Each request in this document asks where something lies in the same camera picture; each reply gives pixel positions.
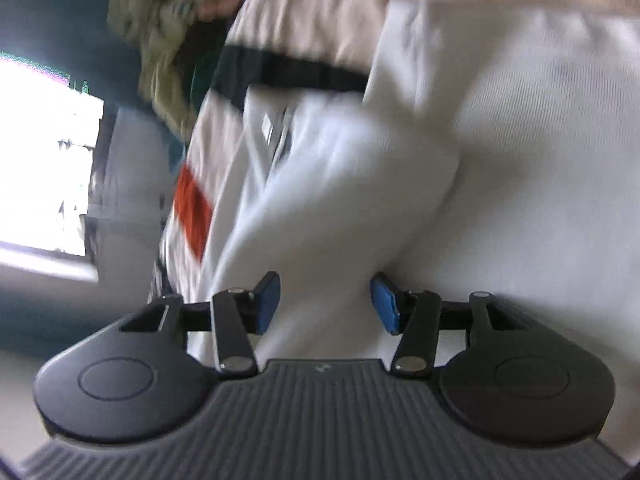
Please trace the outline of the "white sweatpants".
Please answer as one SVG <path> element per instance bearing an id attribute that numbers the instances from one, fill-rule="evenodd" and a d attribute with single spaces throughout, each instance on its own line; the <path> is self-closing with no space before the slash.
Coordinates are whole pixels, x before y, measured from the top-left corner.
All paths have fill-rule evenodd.
<path id="1" fill-rule="evenodd" d="M 363 94 L 250 90 L 189 298 L 269 271 L 261 361 L 388 359 L 376 272 L 487 290 L 608 363 L 638 460 L 638 18 L 392 0 Z"/>

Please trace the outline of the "green garment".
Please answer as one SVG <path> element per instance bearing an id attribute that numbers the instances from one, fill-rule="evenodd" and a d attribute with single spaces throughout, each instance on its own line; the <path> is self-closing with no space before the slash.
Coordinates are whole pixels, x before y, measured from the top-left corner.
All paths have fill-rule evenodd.
<path id="1" fill-rule="evenodd" d="M 189 101 L 196 110 L 199 110 L 202 106 L 216 72 L 217 64 L 218 55 L 209 53 L 194 65 L 189 84 Z"/>

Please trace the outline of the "striped bed blanket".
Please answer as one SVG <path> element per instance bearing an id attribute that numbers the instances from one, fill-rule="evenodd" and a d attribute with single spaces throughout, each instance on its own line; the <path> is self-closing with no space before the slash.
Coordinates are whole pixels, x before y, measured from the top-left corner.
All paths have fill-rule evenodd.
<path id="1" fill-rule="evenodd" d="M 625 14 L 639 0 L 494 0 L 568 3 Z M 242 144 L 248 88 L 358 92 L 366 86 L 390 0 L 244 0 L 204 84 L 160 250 L 152 297 L 192 296 L 203 258 L 226 238 L 233 219 L 231 167 Z"/>

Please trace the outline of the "teal curtain right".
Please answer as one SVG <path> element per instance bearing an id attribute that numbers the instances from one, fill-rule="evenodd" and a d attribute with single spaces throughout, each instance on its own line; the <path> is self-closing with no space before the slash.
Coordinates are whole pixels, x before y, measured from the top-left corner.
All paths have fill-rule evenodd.
<path id="1" fill-rule="evenodd" d="M 1 0 L 1 50 L 70 74 L 98 98 L 149 110 L 140 56 L 107 24 L 108 0 Z"/>

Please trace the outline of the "window with dark frame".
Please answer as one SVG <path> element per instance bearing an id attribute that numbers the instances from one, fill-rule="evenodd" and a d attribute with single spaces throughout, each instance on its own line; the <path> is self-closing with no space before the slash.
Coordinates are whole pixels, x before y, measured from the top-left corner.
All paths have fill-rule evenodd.
<path id="1" fill-rule="evenodd" d="M 104 101 L 87 81 L 1 55 L 1 240 L 88 255 L 93 155 Z"/>

